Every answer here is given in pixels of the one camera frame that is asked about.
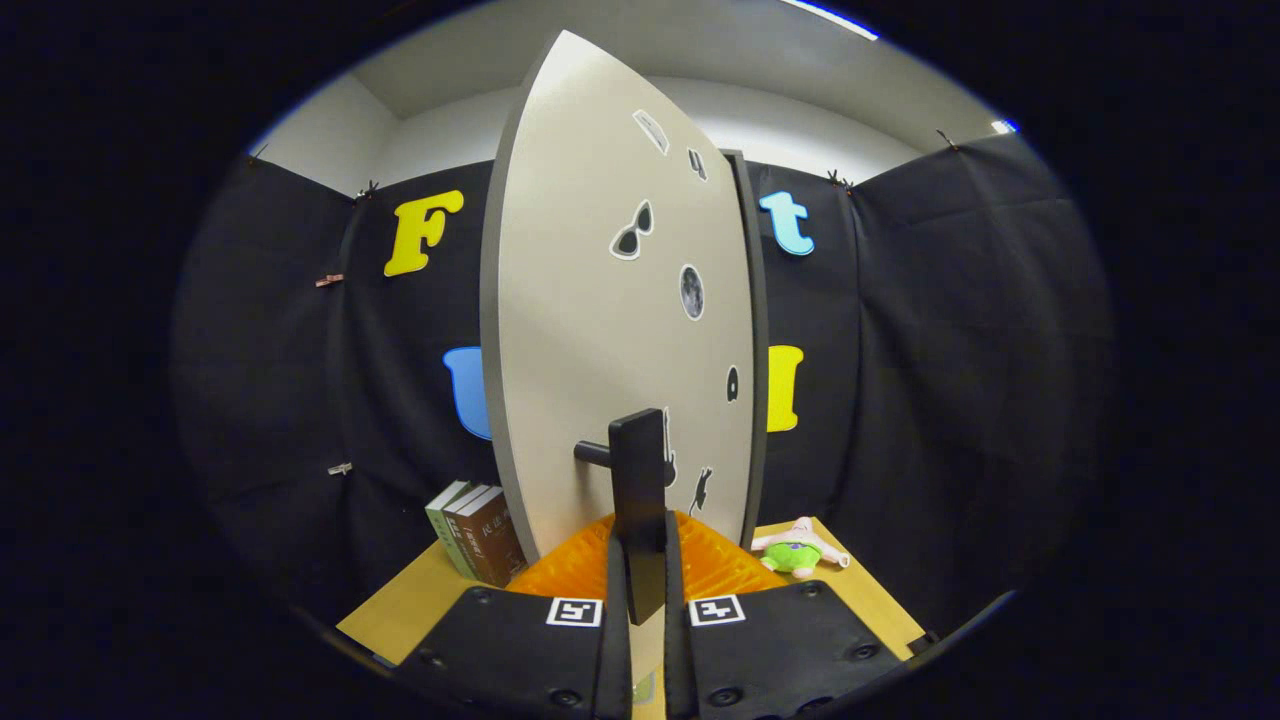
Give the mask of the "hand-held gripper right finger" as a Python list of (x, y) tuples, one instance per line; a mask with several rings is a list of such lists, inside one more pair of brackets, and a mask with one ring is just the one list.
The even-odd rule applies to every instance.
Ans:
[(906, 676), (890, 643), (823, 580), (686, 601), (673, 511), (666, 582), (669, 719), (833, 719)]

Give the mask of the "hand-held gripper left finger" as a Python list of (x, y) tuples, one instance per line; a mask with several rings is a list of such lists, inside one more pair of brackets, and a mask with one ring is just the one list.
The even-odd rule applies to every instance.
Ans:
[(463, 591), (396, 667), (439, 719), (630, 719), (632, 679), (625, 571), (613, 516), (582, 528), (548, 560), (590, 571), (593, 597)]

